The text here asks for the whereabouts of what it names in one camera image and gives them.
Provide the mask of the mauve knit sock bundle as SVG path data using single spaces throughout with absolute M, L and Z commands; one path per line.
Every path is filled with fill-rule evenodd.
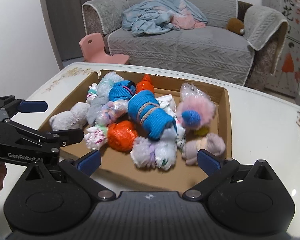
M 211 154 L 221 156 L 226 145 L 224 140 L 215 133 L 208 133 L 205 137 L 190 140 L 185 143 L 181 157 L 185 160 L 186 165 L 197 165 L 197 153 L 199 150 L 207 150 Z

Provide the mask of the white sock bundle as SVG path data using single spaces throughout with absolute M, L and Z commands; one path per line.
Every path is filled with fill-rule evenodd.
M 87 123 L 86 114 L 89 108 L 90 105 L 88 103 L 78 102 L 70 110 L 52 116 L 49 124 L 53 131 L 82 129 Z

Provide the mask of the white green leaf bundle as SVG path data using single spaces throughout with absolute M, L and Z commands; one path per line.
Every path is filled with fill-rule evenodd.
M 184 145 L 185 145 L 185 142 L 186 142 L 185 128 L 183 128 L 183 126 L 181 125 L 181 123 L 177 119 L 176 114 L 171 109 L 171 107 L 170 107 L 169 104 L 167 106 L 163 107 L 163 110 L 167 114 L 169 114 L 170 116 L 172 116 L 174 118 L 175 122 L 176 122 L 176 128 L 177 128 L 176 144 L 177 144 L 177 148 L 179 150 L 182 150 L 183 147 L 184 147 Z

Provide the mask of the grey sock bundle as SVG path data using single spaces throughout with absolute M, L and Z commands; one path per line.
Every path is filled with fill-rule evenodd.
M 94 126 L 97 112 L 109 101 L 107 96 L 97 96 L 91 101 L 90 108 L 86 114 L 87 122 L 90 126 Z

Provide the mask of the lilac bubble wrap bundle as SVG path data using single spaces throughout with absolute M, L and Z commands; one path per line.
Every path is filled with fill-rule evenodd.
M 137 137 L 130 156 L 137 168 L 158 168 L 168 171 L 175 165 L 177 145 L 174 140 L 151 141 Z

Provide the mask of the pink fluffy blue ball toy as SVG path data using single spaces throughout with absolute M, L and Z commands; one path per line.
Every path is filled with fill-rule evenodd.
M 215 104 L 204 96 L 188 96 L 179 103 L 176 116 L 181 125 L 188 130 L 198 130 L 210 126 L 216 112 Z

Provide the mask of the white patterned paper bundle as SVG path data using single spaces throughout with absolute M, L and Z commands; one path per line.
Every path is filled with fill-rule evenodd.
M 170 107 L 173 112 L 176 111 L 177 106 L 174 101 L 174 97 L 171 94 L 157 97 L 156 100 L 158 101 L 162 109 L 165 109 L 166 107 Z

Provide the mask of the clear bubble wrap bundle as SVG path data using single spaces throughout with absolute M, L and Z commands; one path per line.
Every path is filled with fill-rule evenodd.
M 213 105 L 210 97 L 192 83 L 183 83 L 180 88 L 180 101 L 189 105 Z

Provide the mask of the blue sock roll pink tie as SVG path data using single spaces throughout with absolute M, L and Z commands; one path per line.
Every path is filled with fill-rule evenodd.
M 129 101 L 136 93 L 136 85 L 133 81 L 123 80 L 113 85 L 109 92 L 110 101 L 127 100 Z

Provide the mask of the blue sock roll rope tie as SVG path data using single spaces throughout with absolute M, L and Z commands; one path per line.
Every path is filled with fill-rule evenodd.
M 149 90 L 143 90 L 129 100 L 128 115 L 140 124 L 147 132 L 148 138 L 154 141 L 158 141 L 167 128 L 173 127 L 177 131 L 174 118 L 160 107 Z

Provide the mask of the orange plastic bag bundle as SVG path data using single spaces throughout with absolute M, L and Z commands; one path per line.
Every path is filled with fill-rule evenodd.
M 145 74 L 142 80 L 136 84 L 136 93 L 143 90 L 149 90 L 154 94 L 154 86 L 152 85 L 151 77 L 148 74 Z

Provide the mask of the small white teal tied bundle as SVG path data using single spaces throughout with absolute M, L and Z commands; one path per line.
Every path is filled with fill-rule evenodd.
M 91 102 L 94 100 L 94 98 L 97 97 L 97 88 L 98 84 L 93 83 L 89 86 L 87 96 L 86 96 L 86 103 L 91 104 Z

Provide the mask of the pink plastic chair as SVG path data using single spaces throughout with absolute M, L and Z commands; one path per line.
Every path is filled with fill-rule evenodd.
M 129 61 L 128 55 L 107 54 L 104 40 L 100 33 L 86 35 L 80 40 L 79 46 L 84 60 L 89 63 L 126 64 Z

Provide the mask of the pink blanket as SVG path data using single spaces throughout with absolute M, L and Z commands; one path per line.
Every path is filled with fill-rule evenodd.
M 196 29 L 205 28 L 206 24 L 204 22 L 197 21 L 190 15 L 180 15 L 175 14 L 171 19 L 171 23 L 178 29 Z

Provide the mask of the light blue blanket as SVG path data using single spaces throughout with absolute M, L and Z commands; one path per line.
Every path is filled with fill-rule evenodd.
M 185 30 L 178 29 L 171 23 L 175 14 L 191 14 L 195 20 L 208 23 L 203 12 L 188 0 L 143 0 L 122 13 L 121 26 L 134 37 Z

